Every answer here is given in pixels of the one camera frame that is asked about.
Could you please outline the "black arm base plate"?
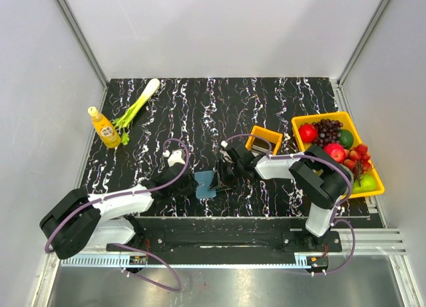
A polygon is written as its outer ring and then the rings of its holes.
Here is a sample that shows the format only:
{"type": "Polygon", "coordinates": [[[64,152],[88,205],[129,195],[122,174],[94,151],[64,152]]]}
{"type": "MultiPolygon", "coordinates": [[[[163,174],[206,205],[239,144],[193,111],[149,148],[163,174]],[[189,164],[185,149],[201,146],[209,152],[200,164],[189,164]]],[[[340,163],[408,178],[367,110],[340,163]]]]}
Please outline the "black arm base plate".
{"type": "Polygon", "coordinates": [[[319,238],[303,218],[159,218],[138,217],[136,235],[127,246],[164,252],[175,248],[267,248],[285,252],[342,251],[336,231],[319,238]]]}

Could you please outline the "small orange card bin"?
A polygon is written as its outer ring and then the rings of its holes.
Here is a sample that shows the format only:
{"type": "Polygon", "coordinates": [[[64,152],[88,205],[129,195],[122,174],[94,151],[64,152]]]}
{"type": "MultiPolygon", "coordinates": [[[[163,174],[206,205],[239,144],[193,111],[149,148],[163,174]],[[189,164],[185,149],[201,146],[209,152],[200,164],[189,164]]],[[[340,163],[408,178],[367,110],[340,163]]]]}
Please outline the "small orange card bin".
{"type": "Polygon", "coordinates": [[[258,145],[270,150],[272,155],[276,155],[280,150],[282,140],[282,133],[254,125],[251,131],[251,136],[248,137],[245,147],[250,151],[252,145],[258,145]]]}

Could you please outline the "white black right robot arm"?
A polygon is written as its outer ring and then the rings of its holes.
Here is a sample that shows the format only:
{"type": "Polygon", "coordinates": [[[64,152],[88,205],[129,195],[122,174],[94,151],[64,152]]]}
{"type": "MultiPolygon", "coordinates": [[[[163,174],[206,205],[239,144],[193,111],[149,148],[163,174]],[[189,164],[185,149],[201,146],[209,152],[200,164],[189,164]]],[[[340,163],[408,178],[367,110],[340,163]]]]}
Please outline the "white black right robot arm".
{"type": "Polygon", "coordinates": [[[240,179],[294,180],[310,199],[303,243],[307,249],[319,250],[327,242],[339,201],[351,192],[352,176],[323,149],[311,146],[296,154],[273,155],[270,151],[254,154],[240,145],[222,142],[222,156],[217,161],[210,190],[229,190],[240,179]]]}

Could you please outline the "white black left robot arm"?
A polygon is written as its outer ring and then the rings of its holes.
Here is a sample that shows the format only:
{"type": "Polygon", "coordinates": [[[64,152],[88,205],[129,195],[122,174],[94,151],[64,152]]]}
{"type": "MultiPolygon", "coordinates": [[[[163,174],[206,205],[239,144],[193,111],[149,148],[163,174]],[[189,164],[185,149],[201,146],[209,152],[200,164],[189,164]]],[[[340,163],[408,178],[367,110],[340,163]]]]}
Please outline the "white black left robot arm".
{"type": "Polygon", "coordinates": [[[176,164],[145,185],[126,190],[89,194],[81,188],[73,189],[39,223],[47,238],[45,252],[65,260],[83,250],[113,243],[138,250],[144,234],[131,216],[147,212],[168,197],[194,194],[197,186],[191,170],[176,164]]]}

